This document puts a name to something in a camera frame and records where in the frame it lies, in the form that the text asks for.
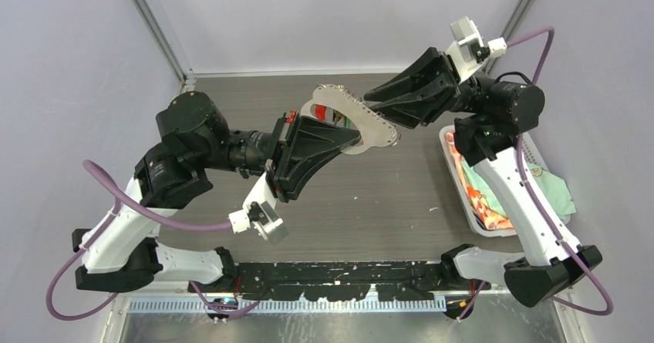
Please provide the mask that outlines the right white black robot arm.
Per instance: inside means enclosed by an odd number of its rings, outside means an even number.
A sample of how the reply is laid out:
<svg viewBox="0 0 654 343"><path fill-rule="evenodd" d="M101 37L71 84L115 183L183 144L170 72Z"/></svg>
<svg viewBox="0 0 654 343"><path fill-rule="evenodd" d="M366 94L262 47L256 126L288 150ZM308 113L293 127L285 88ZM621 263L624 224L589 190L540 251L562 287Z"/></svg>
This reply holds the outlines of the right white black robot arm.
<svg viewBox="0 0 654 343"><path fill-rule="evenodd" d="M524 158L522 137L538 125L543 91L527 77L509 82L504 76L477 76L488 59L498 56L489 46L470 51L432 47L364 98L373 111L409 129L447 111L459 113L455 147L497 196L522 252L464 244L442 255L440 279L454 290L469 280L500 284L522 305L534 307L590 277L602 254L594 245L581 244L558 219Z"/></svg>

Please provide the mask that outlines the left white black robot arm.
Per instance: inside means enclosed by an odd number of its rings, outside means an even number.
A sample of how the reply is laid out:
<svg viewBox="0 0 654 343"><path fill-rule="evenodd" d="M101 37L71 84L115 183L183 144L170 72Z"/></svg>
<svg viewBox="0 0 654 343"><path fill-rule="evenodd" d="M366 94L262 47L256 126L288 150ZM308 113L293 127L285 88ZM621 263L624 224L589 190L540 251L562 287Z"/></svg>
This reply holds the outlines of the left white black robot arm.
<svg viewBox="0 0 654 343"><path fill-rule="evenodd" d="M319 169L361 138L353 129L296 113L280 117L270 133L231 129L203 92L180 94L156 121L161 141L137 163L125 190L95 163L85 162L117 202L94 228L73 232L73 249L82 258L75 272L80 290L125 293L154 281L194 281L219 292L231 290L237 271L226 249L166 246L159 241L159 227L234 233L254 228L277 244L288 231L276 205L296 200ZM176 212L212 189L208 170L255 177L256 183L227 222L173 221Z"/></svg>

